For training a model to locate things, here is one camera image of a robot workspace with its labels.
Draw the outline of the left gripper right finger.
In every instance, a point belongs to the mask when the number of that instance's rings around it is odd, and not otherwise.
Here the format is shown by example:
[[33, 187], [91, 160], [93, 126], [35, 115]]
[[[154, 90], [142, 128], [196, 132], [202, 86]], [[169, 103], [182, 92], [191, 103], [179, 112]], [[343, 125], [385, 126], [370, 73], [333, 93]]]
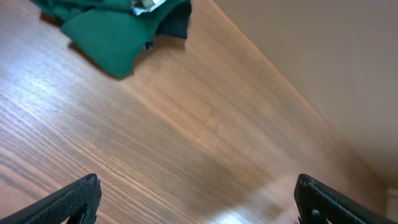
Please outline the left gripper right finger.
[[307, 174], [294, 190], [300, 224], [395, 224]]

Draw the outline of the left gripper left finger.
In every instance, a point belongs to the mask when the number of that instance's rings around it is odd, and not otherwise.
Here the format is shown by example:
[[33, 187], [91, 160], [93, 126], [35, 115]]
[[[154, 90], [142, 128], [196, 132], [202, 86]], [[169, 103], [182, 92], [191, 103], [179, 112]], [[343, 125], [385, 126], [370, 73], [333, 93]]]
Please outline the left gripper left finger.
[[88, 174], [47, 197], [1, 219], [3, 224], [94, 224], [102, 192], [96, 174]]

